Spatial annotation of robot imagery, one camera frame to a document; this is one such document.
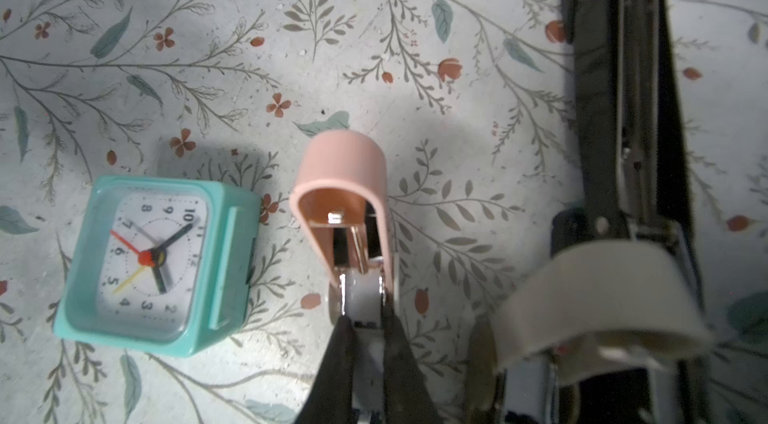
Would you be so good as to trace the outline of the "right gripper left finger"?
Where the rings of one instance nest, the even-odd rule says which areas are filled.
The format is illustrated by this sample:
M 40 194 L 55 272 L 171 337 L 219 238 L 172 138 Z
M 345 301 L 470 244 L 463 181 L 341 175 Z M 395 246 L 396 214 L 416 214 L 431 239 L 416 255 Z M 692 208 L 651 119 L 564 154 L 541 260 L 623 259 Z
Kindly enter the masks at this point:
M 352 406 L 356 334 L 347 316 L 337 319 L 310 393 L 295 424 L 356 423 Z

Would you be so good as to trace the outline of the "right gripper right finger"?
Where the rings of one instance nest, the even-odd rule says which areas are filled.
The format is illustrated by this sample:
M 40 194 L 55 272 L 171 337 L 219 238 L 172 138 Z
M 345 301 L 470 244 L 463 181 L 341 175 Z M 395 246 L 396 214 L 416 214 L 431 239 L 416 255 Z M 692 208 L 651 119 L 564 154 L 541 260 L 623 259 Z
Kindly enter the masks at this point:
M 383 310 L 384 414 L 387 423 L 442 423 L 391 302 Z

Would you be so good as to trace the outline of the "beige staple remover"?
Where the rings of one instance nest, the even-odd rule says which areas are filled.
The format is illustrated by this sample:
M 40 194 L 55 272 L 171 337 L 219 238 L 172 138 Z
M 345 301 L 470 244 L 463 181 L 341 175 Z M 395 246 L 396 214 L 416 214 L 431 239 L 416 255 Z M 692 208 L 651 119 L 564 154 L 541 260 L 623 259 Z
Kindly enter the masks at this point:
M 680 261 L 598 240 L 557 253 L 469 344 L 469 423 L 707 423 L 713 343 Z

